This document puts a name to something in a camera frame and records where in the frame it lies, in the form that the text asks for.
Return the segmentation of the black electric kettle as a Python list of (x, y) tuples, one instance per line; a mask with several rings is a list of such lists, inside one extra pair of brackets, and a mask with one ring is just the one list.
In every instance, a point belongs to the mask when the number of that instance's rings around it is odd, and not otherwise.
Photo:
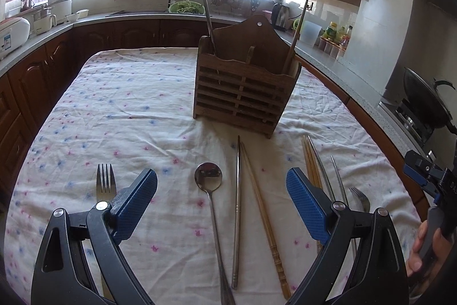
[(271, 14), (271, 24), (276, 30), (285, 32), (286, 23), (289, 20), (290, 9), (283, 3), (275, 3)]

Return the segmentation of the white plastic pitcher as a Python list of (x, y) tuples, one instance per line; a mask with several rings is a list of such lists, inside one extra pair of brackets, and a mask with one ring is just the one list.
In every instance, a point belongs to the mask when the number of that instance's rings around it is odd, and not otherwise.
[(310, 21), (304, 21), (300, 29), (300, 38), (299, 40), (307, 44), (308, 46), (313, 46), (316, 43), (316, 40), (319, 37), (321, 32), (321, 26)]

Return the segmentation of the gas stove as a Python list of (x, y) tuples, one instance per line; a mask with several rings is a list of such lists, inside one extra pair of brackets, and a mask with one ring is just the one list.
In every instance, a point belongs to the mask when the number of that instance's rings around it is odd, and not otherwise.
[(421, 121), (414, 113), (412, 106), (407, 99), (404, 98), (399, 104), (394, 104), (394, 102), (382, 98), (379, 106), (407, 133), (407, 136), (421, 148), (423, 148), (432, 137), (434, 129)]

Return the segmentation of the green vegetable colander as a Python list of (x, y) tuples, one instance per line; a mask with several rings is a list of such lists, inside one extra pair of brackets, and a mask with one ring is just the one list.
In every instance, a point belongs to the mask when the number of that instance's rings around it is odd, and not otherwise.
[(203, 15), (205, 7), (196, 1), (184, 0), (174, 2), (168, 11), (169, 13)]

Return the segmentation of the lower wooden cabinets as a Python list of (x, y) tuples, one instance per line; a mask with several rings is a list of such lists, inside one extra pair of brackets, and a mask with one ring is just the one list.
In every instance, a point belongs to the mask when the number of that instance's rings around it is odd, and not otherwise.
[(94, 54), (110, 49), (195, 47), (205, 22), (135, 19), (76, 26), (25, 54), (1, 76), (1, 210), (51, 109)]

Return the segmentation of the white blender jug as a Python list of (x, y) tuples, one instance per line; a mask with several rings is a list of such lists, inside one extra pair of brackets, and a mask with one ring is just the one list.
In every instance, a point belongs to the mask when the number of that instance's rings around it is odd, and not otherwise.
[(47, 33), (56, 25), (57, 17), (50, 7), (42, 8), (33, 14), (33, 29), (36, 35)]

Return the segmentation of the black wok on stove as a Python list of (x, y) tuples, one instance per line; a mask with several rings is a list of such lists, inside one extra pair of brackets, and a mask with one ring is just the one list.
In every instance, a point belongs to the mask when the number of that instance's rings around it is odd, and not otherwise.
[(404, 91), (419, 120), (433, 129), (446, 127), (455, 135), (452, 115), (437, 91), (442, 85), (456, 89), (450, 81), (434, 80), (430, 84), (409, 67), (404, 68)]

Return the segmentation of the steel chopstick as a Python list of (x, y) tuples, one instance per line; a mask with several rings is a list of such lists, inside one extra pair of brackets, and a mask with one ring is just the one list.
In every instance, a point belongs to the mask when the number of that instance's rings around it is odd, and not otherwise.
[(211, 22), (209, 2), (208, 2), (208, 0), (203, 0), (203, 2), (204, 2), (204, 7), (205, 7), (205, 17), (206, 17), (207, 27), (208, 27), (208, 31), (209, 31), (209, 36), (211, 39), (212, 49), (213, 49), (214, 55), (216, 56), (217, 49), (216, 49), (213, 26), (212, 26), (212, 22)]
[(239, 243), (240, 243), (240, 225), (241, 225), (241, 141), (240, 136), (237, 138), (236, 154), (236, 174), (235, 174), (235, 231), (233, 243), (233, 261), (232, 261), (232, 282), (231, 288), (238, 288), (238, 271), (239, 271)]
[(321, 161), (321, 157), (319, 156), (318, 151), (316, 150), (311, 137), (309, 135), (307, 135), (307, 138), (308, 138), (308, 141), (310, 142), (310, 146), (311, 146), (311, 149), (312, 149), (312, 151), (314, 153), (314, 157), (316, 158), (316, 161), (318, 163), (319, 169), (320, 169), (321, 174), (323, 176), (325, 186), (327, 187), (327, 190), (328, 190), (329, 195), (330, 195), (330, 199), (331, 199), (332, 202), (335, 202), (336, 201), (335, 193), (334, 193), (334, 191), (332, 189), (332, 184), (330, 183), (330, 180), (328, 178), (328, 174), (327, 174), (327, 172), (326, 172), (326, 170), (324, 168), (324, 165), (323, 165), (323, 163)]

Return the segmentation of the steel fork on left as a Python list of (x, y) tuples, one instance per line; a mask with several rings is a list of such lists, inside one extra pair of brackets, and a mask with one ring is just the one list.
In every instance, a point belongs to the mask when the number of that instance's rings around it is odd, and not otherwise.
[(98, 164), (96, 173), (97, 201), (111, 202), (117, 194), (112, 164)]

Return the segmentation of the wooden chopstick in holder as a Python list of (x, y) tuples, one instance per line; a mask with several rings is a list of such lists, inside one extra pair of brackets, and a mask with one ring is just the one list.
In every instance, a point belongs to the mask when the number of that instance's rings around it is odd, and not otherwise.
[(300, 15), (300, 19), (299, 19), (297, 28), (296, 28), (295, 33), (294, 33), (294, 38), (293, 38), (292, 44), (290, 45), (290, 48), (288, 50), (288, 54), (286, 56), (286, 60), (285, 60), (284, 65), (283, 65), (282, 74), (287, 73), (289, 71), (289, 69), (290, 69), (291, 61), (295, 56), (295, 47), (296, 47), (297, 41), (298, 41), (298, 39), (300, 37), (300, 30), (301, 30), (301, 27), (302, 27), (302, 24), (303, 24), (303, 21), (304, 21), (304, 17), (305, 17), (305, 14), (306, 14), (307, 10), (308, 10), (308, 0), (305, 1), (302, 13)]

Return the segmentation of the wooden utensil holder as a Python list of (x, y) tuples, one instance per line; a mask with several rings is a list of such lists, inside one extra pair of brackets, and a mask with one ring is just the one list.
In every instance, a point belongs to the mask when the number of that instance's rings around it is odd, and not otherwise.
[(292, 49), (263, 15), (203, 35), (198, 44), (193, 116), (270, 138), (300, 76)]

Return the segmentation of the steel chopstick in holder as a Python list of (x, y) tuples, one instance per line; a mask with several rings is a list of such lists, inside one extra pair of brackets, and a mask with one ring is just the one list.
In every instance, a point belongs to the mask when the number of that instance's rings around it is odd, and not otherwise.
[(208, 0), (203, 0), (203, 2), (204, 2), (204, 7), (205, 7), (205, 17), (206, 17), (207, 27), (208, 27), (208, 31), (209, 31), (209, 36), (211, 39), (212, 49), (213, 49), (214, 55), (216, 56), (217, 49), (216, 49), (213, 26), (212, 26), (212, 22), (211, 22), (209, 2), (208, 2)]

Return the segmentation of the white electric pot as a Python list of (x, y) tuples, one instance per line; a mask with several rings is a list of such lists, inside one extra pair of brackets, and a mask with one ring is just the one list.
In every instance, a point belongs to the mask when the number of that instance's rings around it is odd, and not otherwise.
[(52, 14), (57, 18), (57, 25), (66, 21), (66, 17), (72, 14), (72, 0), (47, 0)]

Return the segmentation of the yellow oil bottle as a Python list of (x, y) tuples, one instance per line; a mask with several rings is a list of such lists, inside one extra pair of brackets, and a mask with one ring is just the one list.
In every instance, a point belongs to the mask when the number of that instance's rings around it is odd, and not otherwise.
[(336, 22), (330, 22), (321, 37), (328, 41), (334, 42), (337, 34), (337, 28), (338, 25)]

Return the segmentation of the steel spoon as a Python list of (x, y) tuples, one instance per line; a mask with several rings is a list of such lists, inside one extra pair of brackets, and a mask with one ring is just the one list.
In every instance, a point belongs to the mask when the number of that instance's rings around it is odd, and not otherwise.
[(209, 199), (211, 211), (211, 223), (215, 241), (215, 250), (219, 269), (220, 297), (221, 304), (235, 305), (235, 298), (229, 286), (227, 275), (225, 273), (222, 250), (219, 242), (219, 232), (215, 216), (215, 207), (212, 194), (222, 185), (222, 171), (220, 167), (211, 162), (201, 163), (195, 170), (195, 184), (200, 190), (206, 193)]

